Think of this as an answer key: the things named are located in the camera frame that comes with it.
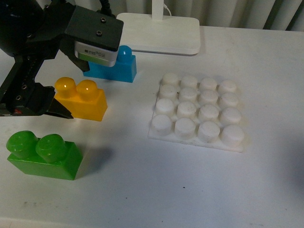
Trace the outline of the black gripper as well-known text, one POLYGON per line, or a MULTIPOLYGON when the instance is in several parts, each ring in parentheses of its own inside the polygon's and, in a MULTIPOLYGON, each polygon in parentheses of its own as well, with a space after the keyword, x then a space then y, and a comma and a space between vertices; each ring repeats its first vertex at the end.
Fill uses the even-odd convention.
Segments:
POLYGON ((55 89, 35 82, 43 62, 61 50, 81 71, 88 61, 75 55, 81 38, 63 35, 75 5, 53 0, 41 8, 35 0, 0 2, 0 48, 15 63, 0 87, 1 116, 50 116, 73 119, 71 112, 55 99, 55 89))

